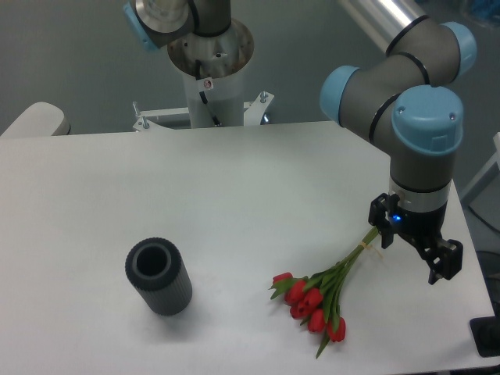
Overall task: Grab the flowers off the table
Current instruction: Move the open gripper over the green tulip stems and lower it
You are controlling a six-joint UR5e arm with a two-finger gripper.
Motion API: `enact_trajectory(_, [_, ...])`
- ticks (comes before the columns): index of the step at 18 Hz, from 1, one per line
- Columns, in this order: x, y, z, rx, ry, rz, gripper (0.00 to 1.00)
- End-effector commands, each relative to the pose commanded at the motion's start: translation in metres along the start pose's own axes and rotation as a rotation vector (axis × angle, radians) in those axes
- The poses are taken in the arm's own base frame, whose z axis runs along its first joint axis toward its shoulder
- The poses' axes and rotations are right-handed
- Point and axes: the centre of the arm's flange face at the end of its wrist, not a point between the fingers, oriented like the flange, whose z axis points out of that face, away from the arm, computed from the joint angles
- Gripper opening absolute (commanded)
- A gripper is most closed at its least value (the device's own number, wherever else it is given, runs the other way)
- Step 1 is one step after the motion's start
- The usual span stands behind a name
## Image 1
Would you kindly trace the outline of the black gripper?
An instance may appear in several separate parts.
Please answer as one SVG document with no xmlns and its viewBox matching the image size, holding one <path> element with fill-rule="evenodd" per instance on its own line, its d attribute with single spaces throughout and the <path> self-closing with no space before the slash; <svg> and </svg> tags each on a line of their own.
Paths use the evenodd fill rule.
<svg viewBox="0 0 500 375">
<path fill-rule="evenodd" d="M 451 280 L 463 265 L 463 244 L 445 240 L 441 228 L 447 205 L 429 212 L 413 212 L 398 206 L 397 194 L 382 193 L 370 203 L 368 222 L 377 228 L 383 249 L 389 247 L 398 234 L 417 250 L 428 265 L 428 283 Z"/>
</svg>

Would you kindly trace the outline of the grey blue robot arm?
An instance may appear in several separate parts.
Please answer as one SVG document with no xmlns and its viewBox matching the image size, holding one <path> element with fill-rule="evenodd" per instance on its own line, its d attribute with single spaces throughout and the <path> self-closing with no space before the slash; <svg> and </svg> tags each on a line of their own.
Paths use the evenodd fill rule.
<svg viewBox="0 0 500 375">
<path fill-rule="evenodd" d="M 320 108 L 391 159 L 389 190 L 369 213 L 383 246 L 401 237 L 429 266 L 431 283 L 450 280 L 462 268 L 463 246 L 445 240 L 441 226 L 463 139 L 463 104 L 448 84 L 473 66 L 477 44 L 467 27 L 435 23 L 414 1 L 342 6 L 386 58 L 370 70 L 335 69 L 321 88 Z M 144 48 L 167 50 L 184 75 L 193 127 L 262 122 L 272 97 L 264 92 L 243 103 L 240 74 L 254 41 L 228 1 L 129 1 L 123 11 Z"/>
</svg>

